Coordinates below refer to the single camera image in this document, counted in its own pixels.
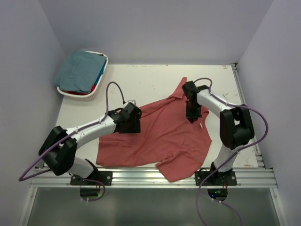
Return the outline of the salmon pink t shirt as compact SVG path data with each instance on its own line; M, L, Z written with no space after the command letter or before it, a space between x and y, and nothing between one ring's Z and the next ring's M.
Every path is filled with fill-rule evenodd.
M175 182L191 177L204 163L212 140L206 128L209 110L202 107L194 123L186 119L183 77L167 98L141 106L141 131L114 133L99 138L96 164L103 167L137 167L154 163Z

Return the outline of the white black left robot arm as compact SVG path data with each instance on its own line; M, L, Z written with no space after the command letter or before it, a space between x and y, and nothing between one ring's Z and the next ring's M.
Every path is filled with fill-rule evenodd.
M54 127L39 150L39 156L57 176L69 173L92 185L100 181L100 172L87 159L76 157L83 145L106 135L141 132L142 111L133 103L108 111L104 116L82 126L63 129Z

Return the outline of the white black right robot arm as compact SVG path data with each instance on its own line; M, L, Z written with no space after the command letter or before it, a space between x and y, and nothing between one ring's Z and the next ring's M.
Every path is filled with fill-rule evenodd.
M217 158L211 164L207 181L211 181L214 185L223 185L231 178L235 157L225 165L223 163L254 137L250 112L243 105L236 105L216 96L207 85L197 87L193 81L189 81L182 85L182 90L187 98L186 119L190 123L202 117L202 106L208 108L220 120L222 146Z

